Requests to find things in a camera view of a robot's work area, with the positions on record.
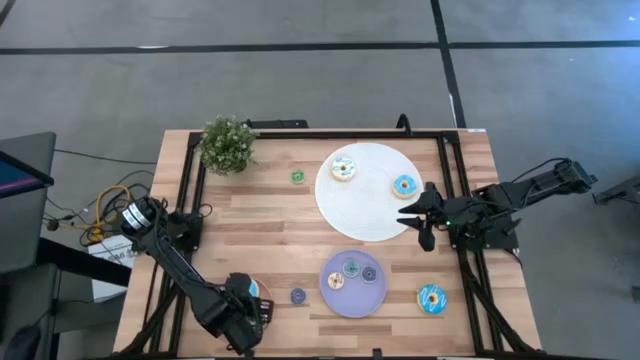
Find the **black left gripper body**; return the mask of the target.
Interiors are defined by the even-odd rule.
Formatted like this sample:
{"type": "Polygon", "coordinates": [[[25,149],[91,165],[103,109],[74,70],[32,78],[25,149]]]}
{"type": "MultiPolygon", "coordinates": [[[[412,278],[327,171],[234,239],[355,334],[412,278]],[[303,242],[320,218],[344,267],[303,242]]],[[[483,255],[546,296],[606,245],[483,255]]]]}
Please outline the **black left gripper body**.
{"type": "Polygon", "coordinates": [[[231,273],[217,291],[214,305],[214,336],[223,336],[237,354],[253,350],[261,340],[261,322],[256,323],[252,318],[259,311],[252,304],[250,282],[245,273],[231,273]]]}

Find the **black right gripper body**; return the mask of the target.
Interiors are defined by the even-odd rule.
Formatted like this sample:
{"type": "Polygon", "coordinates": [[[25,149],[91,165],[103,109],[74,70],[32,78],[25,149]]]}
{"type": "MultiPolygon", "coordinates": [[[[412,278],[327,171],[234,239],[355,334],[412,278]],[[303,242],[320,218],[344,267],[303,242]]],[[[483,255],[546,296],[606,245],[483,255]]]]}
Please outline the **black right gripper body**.
{"type": "Polygon", "coordinates": [[[445,211],[445,200],[433,182],[426,182],[424,192],[419,198],[421,211],[426,215],[424,224],[419,230],[419,244],[423,250],[435,248],[433,228],[448,229],[448,213],[445,211]]]}

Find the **white round placemat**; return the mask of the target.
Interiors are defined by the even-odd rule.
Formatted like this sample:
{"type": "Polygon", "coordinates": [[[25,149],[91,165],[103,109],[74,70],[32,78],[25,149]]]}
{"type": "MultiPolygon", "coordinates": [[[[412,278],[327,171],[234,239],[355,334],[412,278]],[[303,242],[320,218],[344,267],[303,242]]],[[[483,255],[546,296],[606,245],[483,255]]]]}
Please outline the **white round placemat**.
{"type": "Polygon", "coordinates": [[[324,219],[343,235],[380,242],[394,238],[408,227],[398,222],[398,210],[417,199],[397,197],[395,180],[407,175],[424,190],[416,166],[398,150],[379,143],[354,143],[334,151],[318,170],[314,195],[324,219]],[[354,176],[341,181],[334,177],[337,160],[353,163],[354,176]]]}

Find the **purple plate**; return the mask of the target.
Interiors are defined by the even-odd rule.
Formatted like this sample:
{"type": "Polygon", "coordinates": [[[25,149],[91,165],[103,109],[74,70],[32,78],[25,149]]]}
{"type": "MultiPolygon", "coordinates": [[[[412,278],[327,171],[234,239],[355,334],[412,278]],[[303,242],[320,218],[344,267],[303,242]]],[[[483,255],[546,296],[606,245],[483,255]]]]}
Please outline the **purple plate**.
{"type": "Polygon", "coordinates": [[[372,315],[383,304],[387,294],[387,277],[381,263],[369,253],[357,249],[343,250],[324,264],[319,277],[319,289],[327,306],[338,315],[363,318],[372,315]],[[377,281],[365,283],[360,272],[354,278],[346,277],[343,264],[347,260],[355,260],[360,266],[360,272],[365,266],[375,267],[378,272],[377,281]],[[344,276],[345,283],[340,290],[332,290],[327,285],[327,277],[333,272],[344,276]]]}

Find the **white cardboard box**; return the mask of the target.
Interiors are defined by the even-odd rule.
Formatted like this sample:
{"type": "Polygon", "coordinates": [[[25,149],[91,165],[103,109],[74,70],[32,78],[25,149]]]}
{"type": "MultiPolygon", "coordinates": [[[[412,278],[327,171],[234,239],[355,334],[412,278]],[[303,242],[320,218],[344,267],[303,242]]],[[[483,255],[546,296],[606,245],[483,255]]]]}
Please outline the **white cardboard box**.
{"type": "MultiPolygon", "coordinates": [[[[100,243],[90,245],[88,252],[98,258],[108,260],[115,264],[132,268],[137,253],[132,249],[132,243],[123,235],[109,237],[100,243]]],[[[104,302],[127,291],[127,286],[110,284],[103,281],[92,281],[92,293],[94,302],[104,302]]]]}

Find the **green potted plant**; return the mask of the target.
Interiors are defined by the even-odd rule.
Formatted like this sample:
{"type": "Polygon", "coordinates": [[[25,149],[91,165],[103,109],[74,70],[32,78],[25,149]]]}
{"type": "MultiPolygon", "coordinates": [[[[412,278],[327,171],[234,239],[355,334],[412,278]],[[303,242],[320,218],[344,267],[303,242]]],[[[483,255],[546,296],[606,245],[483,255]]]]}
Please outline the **green potted plant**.
{"type": "Polygon", "coordinates": [[[200,158],[210,172],[228,176],[244,171],[255,162],[252,129],[235,116],[218,115],[203,129],[200,141],[200,158]]]}

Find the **black bar-shaped device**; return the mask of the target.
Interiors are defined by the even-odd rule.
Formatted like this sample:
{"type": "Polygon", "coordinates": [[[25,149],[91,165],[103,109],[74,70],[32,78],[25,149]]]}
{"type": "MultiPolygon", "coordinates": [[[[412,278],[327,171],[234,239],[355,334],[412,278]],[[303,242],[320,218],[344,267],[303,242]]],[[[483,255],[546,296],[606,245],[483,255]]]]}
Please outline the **black bar-shaped device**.
{"type": "Polygon", "coordinates": [[[245,124],[251,129],[308,129],[306,120],[262,120],[247,119],[245,124]]]}

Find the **black desk crossbar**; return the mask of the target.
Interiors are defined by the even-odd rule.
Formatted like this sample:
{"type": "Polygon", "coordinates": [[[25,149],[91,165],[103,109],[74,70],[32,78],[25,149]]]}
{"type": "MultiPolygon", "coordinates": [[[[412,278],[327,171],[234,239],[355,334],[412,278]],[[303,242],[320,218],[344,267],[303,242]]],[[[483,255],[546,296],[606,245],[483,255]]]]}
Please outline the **black desk crossbar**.
{"type": "Polygon", "coordinates": [[[119,286],[127,286],[131,275],[129,267],[45,238],[39,240],[36,263],[53,264],[62,271],[119,286]]]}

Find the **black floor stand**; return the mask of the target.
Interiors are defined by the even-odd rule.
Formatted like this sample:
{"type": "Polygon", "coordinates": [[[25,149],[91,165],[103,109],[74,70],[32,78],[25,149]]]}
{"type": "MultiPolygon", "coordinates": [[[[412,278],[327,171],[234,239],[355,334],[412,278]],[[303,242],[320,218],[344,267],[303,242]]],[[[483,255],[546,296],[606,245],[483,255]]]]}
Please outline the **black floor stand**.
{"type": "Polygon", "coordinates": [[[607,205],[612,200],[620,200],[640,206],[640,176],[631,177],[593,195],[593,201],[597,205],[607,205]]]}

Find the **grey side desk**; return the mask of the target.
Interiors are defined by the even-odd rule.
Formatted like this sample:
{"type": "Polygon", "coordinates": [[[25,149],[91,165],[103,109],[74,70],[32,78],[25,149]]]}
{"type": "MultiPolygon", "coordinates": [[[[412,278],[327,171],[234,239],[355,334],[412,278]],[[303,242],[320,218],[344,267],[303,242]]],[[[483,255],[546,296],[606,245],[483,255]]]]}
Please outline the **grey side desk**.
{"type": "MultiPolygon", "coordinates": [[[[56,135],[43,132],[0,140],[4,151],[49,175],[56,135]]],[[[0,274],[36,263],[47,190],[33,190],[0,199],[0,274]]]]}

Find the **laptop with blue screen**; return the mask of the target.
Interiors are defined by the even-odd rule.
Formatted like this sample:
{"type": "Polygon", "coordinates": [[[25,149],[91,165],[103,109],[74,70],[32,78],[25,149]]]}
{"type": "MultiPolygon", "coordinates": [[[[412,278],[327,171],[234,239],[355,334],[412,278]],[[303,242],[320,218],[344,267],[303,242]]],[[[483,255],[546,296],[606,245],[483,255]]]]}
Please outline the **laptop with blue screen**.
{"type": "Polygon", "coordinates": [[[0,199],[54,185],[54,179],[0,151],[0,199]]]}

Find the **black aluminium table frame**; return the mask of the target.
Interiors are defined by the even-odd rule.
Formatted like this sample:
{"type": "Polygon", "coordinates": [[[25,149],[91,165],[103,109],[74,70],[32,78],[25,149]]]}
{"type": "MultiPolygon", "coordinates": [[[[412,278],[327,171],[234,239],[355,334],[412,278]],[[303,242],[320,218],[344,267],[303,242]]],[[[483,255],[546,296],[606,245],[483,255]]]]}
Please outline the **black aluminium table frame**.
{"type": "Polygon", "coordinates": [[[423,131],[406,137],[398,130],[303,130],[281,138],[263,131],[254,145],[256,161],[248,169],[229,177],[199,177],[185,163],[188,142],[185,130],[165,134],[151,193],[170,204],[205,210],[193,257],[202,276],[221,282],[231,272],[245,272],[271,291],[274,319],[256,348],[257,357],[368,356],[374,348],[388,357],[474,353],[459,260],[445,233],[437,234],[430,253],[420,248],[413,230],[383,242],[359,242],[325,221],[314,195],[322,163],[348,144],[392,147],[413,162],[424,180],[436,183],[443,181],[443,167],[456,163],[453,148],[440,147],[423,131]],[[303,183],[291,181],[295,170],[305,173],[303,183]],[[383,304],[366,318],[337,315],[319,289],[325,262],[346,249],[373,255],[387,277],[383,304]],[[425,284],[446,292],[449,303],[441,314],[419,308],[416,291],[425,284]],[[306,292],[304,304],[291,303],[294,288],[306,292]]]}

